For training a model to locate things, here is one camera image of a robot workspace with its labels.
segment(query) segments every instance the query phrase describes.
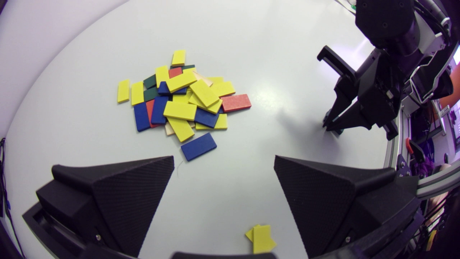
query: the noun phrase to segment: white table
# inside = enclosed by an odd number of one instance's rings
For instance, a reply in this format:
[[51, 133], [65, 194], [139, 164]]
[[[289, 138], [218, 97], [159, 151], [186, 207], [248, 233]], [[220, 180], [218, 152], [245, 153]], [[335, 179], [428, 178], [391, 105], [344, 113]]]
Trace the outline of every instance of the white table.
[[[176, 169], [141, 258], [250, 253], [244, 233], [255, 224], [272, 226], [279, 258], [306, 258], [275, 155], [381, 168], [387, 147], [376, 126], [339, 138], [322, 128], [338, 78], [316, 59], [324, 45], [354, 69], [373, 49], [334, 1], [131, 0], [97, 21], [43, 71], [7, 135], [6, 182], [27, 257], [51, 257], [21, 216], [52, 179], [52, 165], [173, 155]], [[187, 50], [186, 62], [199, 73], [231, 80], [253, 105], [229, 114], [228, 130], [212, 132], [217, 149], [191, 162], [162, 127], [138, 133], [133, 108], [115, 101], [120, 80], [147, 78], [177, 49]]]

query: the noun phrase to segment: blue block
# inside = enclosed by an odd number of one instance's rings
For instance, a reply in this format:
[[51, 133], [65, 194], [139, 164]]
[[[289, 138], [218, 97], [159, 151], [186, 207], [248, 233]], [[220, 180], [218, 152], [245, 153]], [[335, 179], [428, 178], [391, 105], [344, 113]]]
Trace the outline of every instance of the blue block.
[[216, 122], [218, 118], [219, 118], [219, 114], [212, 114], [203, 109], [196, 110], [195, 122], [198, 122], [199, 124], [203, 124], [209, 128], [214, 129], [214, 126], [216, 126]]
[[160, 83], [160, 86], [158, 87], [158, 94], [159, 95], [171, 95], [171, 92], [169, 92], [168, 85], [166, 84], [165, 81], [162, 81]]
[[185, 88], [182, 88], [180, 90], [177, 90], [173, 94], [187, 94], [187, 88], [188, 87], [185, 87]]
[[150, 119], [152, 124], [166, 123], [166, 117], [163, 116], [163, 112], [165, 111], [165, 106], [168, 100], [168, 96], [155, 97], [155, 102], [153, 103], [152, 118]]
[[144, 102], [134, 106], [134, 116], [136, 117], [136, 127], [139, 132], [150, 129], [149, 114]]
[[184, 153], [185, 159], [190, 161], [215, 149], [216, 147], [216, 142], [214, 142], [213, 137], [211, 137], [211, 133], [206, 133], [203, 136], [182, 145], [180, 148], [182, 149], [182, 153]]

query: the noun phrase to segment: textured black surface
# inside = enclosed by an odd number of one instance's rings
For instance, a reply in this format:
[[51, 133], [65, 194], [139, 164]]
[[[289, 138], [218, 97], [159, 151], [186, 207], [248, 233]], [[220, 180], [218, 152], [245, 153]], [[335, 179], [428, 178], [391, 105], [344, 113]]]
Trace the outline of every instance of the textured black surface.
[[121, 252], [137, 257], [173, 170], [170, 156], [81, 168], [57, 165], [52, 172], [56, 180], [91, 192]]
[[310, 257], [321, 255], [358, 194], [384, 186], [394, 170], [364, 170], [276, 156], [275, 171]]

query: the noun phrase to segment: rectangular block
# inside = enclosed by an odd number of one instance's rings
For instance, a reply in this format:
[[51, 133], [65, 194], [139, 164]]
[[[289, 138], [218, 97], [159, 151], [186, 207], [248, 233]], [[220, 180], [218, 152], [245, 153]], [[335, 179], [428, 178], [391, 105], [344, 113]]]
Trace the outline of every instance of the rectangular block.
[[190, 124], [186, 120], [168, 117], [168, 122], [180, 142], [184, 142], [195, 135], [192, 127], [190, 127]]
[[169, 71], [168, 71], [168, 66], [161, 66], [157, 67], [155, 69], [155, 75], [156, 75], [156, 87], [160, 87], [160, 82], [161, 81], [166, 81], [169, 79]]
[[152, 124], [165, 124], [166, 118], [163, 116], [166, 103], [168, 102], [168, 96], [157, 96], [155, 97], [155, 102], [153, 104], [153, 112], [150, 117], [150, 122]]
[[144, 86], [147, 89], [150, 89], [154, 86], [156, 86], [156, 75], [153, 75], [147, 79], [144, 79]]
[[209, 80], [208, 78], [198, 74], [196, 71], [192, 71], [192, 72], [195, 75], [195, 78], [196, 78], [197, 81], [203, 80], [206, 83], [206, 85], [208, 85], [208, 86], [211, 86], [213, 84], [213, 82], [211, 80]]
[[208, 77], [213, 83], [222, 83], [224, 81], [224, 77]]
[[209, 87], [211, 91], [218, 97], [231, 95], [235, 93], [235, 89], [230, 81], [215, 83]]
[[158, 89], [156, 87], [152, 87], [144, 91], [144, 101], [145, 102], [153, 100], [157, 96], [158, 96]]
[[116, 100], [118, 103], [129, 101], [129, 79], [118, 83], [118, 95]]
[[251, 107], [247, 94], [221, 97], [224, 112], [233, 112]]
[[191, 73], [191, 72], [196, 72], [196, 67], [182, 69], [182, 73]]
[[[193, 121], [188, 121], [188, 122], [189, 122], [189, 125], [190, 125], [191, 128], [195, 127], [195, 123]], [[166, 124], [165, 124], [165, 131], [166, 131], [167, 136], [170, 136], [170, 135], [174, 134], [174, 130], [171, 127], [171, 124], [169, 122], [166, 122]]]
[[216, 125], [214, 128], [209, 128], [203, 124], [196, 124], [196, 130], [226, 130], [227, 126], [227, 114], [219, 114]]
[[189, 103], [194, 104], [194, 105], [198, 106], [199, 108], [201, 108], [201, 109], [203, 109], [205, 111], [214, 113], [214, 114], [216, 114], [219, 111], [219, 109], [222, 107], [222, 100], [219, 100], [215, 104], [213, 104], [213, 105], [211, 105], [209, 107], [206, 107], [198, 99], [198, 97], [195, 94], [192, 94], [192, 96], [189, 99]]
[[167, 79], [165, 81], [166, 81], [166, 83], [168, 85], [169, 91], [171, 93], [174, 93], [175, 91], [180, 90], [180, 89], [182, 89], [184, 87], [187, 87], [190, 84], [196, 82], [196, 78], [193, 75], [193, 73], [183, 73], [181, 75], [178, 75], [178, 76], [173, 77], [171, 79]]
[[192, 96], [192, 94], [193, 94], [192, 91], [185, 91], [185, 94], [174, 94], [172, 96], [172, 101], [173, 102], [189, 103], [189, 99]]
[[151, 128], [160, 126], [160, 124], [152, 124], [151, 121], [150, 121], [150, 118], [152, 118], [152, 112], [153, 112], [154, 103], [155, 103], [155, 100], [151, 100], [151, 101], [148, 101], [148, 102], [145, 103], [145, 105], [147, 106], [147, 114], [148, 114], [148, 119], [149, 119], [149, 123], [150, 123]]
[[203, 80], [199, 80], [191, 84], [190, 89], [192, 89], [193, 93], [206, 107], [209, 107], [219, 101], [219, 97], [212, 92]]
[[176, 68], [170, 69], [168, 73], [169, 73], [169, 78], [176, 77], [176, 76], [182, 74], [182, 68], [181, 67], [176, 67]]
[[185, 65], [185, 50], [176, 50], [172, 56], [171, 66], [183, 66]]
[[217, 147], [213, 137], [210, 133], [206, 133], [203, 136], [190, 141], [187, 144], [182, 145], [182, 153], [184, 153], [185, 159], [191, 161]]
[[144, 82], [140, 81], [131, 86], [131, 105], [144, 102]]
[[171, 95], [171, 92], [169, 92], [168, 85], [166, 84], [165, 81], [160, 82], [160, 86], [158, 87], [158, 94], [159, 95]]
[[209, 128], [214, 128], [218, 118], [219, 118], [218, 114], [212, 114], [202, 109], [196, 110], [195, 122], [205, 125]]
[[181, 102], [168, 101], [166, 103], [163, 115], [183, 120], [194, 120], [196, 114], [196, 105], [185, 104]]
[[134, 116], [138, 132], [150, 129], [149, 114], [147, 113], [147, 106], [144, 102], [134, 106]]

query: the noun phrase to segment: wire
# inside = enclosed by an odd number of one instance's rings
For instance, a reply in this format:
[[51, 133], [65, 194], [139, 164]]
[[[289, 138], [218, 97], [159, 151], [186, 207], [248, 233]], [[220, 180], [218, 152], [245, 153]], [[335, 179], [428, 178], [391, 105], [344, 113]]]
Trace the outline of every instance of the wire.
[[24, 259], [27, 259], [24, 255], [23, 248], [21, 243], [19, 243], [19, 239], [17, 238], [16, 229], [14, 228], [13, 219], [10, 213], [10, 203], [8, 201], [8, 193], [6, 191], [6, 178], [4, 174], [4, 166], [5, 166], [5, 138], [2, 138], [0, 141], [0, 153], [1, 153], [1, 160], [0, 160], [0, 182], [1, 182], [1, 191], [3, 193], [3, 198], [5, 199], [5, 215], [8, 217], [11, 223], [11, 228], [13, 229], [14, 237], [16, 238], [17, 245], [19, 246], [19, 250], [21, 250], [21, 255]]

